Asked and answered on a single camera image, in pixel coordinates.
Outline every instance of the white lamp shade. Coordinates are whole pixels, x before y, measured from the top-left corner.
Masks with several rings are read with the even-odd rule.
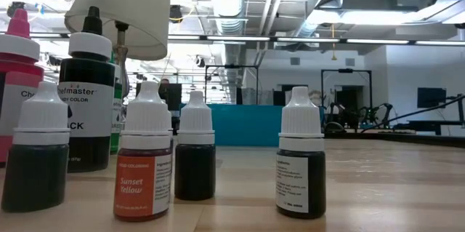
[[[128,57],[160,60],[166,56],[170,0],[75,0],[65,15],[71,32],[80,31],[90,6],[100,9],[103,36],[116,44],[118,30],[114,21],[129,24],[125,45]]]

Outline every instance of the black frame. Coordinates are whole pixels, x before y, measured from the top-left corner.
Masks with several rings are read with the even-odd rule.
[[[255,86],[255,103],[259,104],[259,66],[258,65],[205,65],[205,89],[203,90],[203,98],[206,103],[206,90],[207,78],[209,68],[226,68],[226,69],[241,69],[241,68],[255,68],[256,71],[256,86]]]
[[[368,83],[370,87],[370,109],[373,108],[373,85],[371,82],[371,70],[358,70],[358,69],[351,69],[351,68],[341,68],[341,69],[322,69],[321,70],[321,105],[324,105],[323,97],[324,97],[324,89],[325,89],[325,82],[324,82],[324,73],[325,72],[338,72],[338,73],[354,73],[354,72],[365,72],[368,74]]]

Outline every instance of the food coloring bottle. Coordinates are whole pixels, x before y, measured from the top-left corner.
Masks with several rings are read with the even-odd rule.
[[[174,195],[182,200],[210,199],[215,193],[215,136],[211,109],[201,91],[190,92],[177,137]]]
[[[294,87],[283,108],[276,160],[276,205],[279,213],[318,218],[326,210],[326,171],[320,112],[307,87]]]
[[[142,82],[140,93],[128,104],[116,163],[113,213],[119,220],[147,221],[168,212],[171,150],[167,111],[153,81]]]
[[[122,90],[123,86],[120,83],[121,69],[119,65],[114,65],[115,67],[115,91],[113,95],[113,112],[112,112],[112,122],[111,122],[111,136],[110,136],[110,154],[118,153],[119,145],[119,134],[121,132],[121,122],[123,121],[121,115],[121,105],[122,105]]]
[[[30,212],[63,202],[67,124],[68,105],[58,96],[57,85],[41,82],[36,95],[23,103],[8,153],[1,200],[5,212]]]
[[[90,7],[82,32],[70,36],[69,54],[73,58],[61,62],[58,93],[69,105],[69,172],[108,166],[115,68],[107,63],[111,41],[101,35],[99,9]]]
[[[8,31],[0,35],[0,167],[7,161],[23,101],[44,80],[44,69],[34,65],[39,56],[40,46],[29,36],[28,13],[16,9]]]

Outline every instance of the black bottle cap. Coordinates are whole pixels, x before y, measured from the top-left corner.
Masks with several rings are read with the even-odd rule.
[[[90,6],[89,13],[84,19],[82,32],[102,35],[102,20],[100,19],[100,9],[98,7]]]

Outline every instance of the dark liquid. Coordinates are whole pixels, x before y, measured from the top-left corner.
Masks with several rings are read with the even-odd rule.
[[[182,200],[210,199],[215,193],[215,145],[178,145],[174,195]]]
[[[6,212],[54,207],[65,198],[68,145],[13,145],[1,200]]]
[[[61,62],[60,83],[86,82],[114,87],[115,68],[106,63],[106,57],[86,52],[74,52],[72,56],[73,58]],[[109,110],[113,107],[113,95],[111,100],[112,102],[108,103]],[[73,137],[71,130],[68,171],[90,172],[106,169],[110,156],[110,133],[111,125],[108,126],[108,136],[104,137]]]
[[[319,218],[326,211],[326,156],[325,152],[296,152],[278,150],[280,156],[308,158],[308,213],[278,207],[279,213],[296,218]]]
[[[169,155],[172,153],[172,149],[167,148],[167,149],[155,149],[155,150],[140,150],[140,149],[126,149],[122,148],[119,150],[118,155],[119,156],[165,156]],[[114,216],[116,219],[121,220],[121,221],[126,221],[126,222],[143,222],[143,221],[149,221],[149,220],[154,220],[160,217],[163,217],[166,215],[168,210],[164,210],[159,213],[155,213],[153,215],[148,215],[148,216],[143,216],[143,217],[125,217],[121,215],[117,215],[115,213]]]
[[[90,172],[106,169],[110,137],[72,137],[68,172]]]

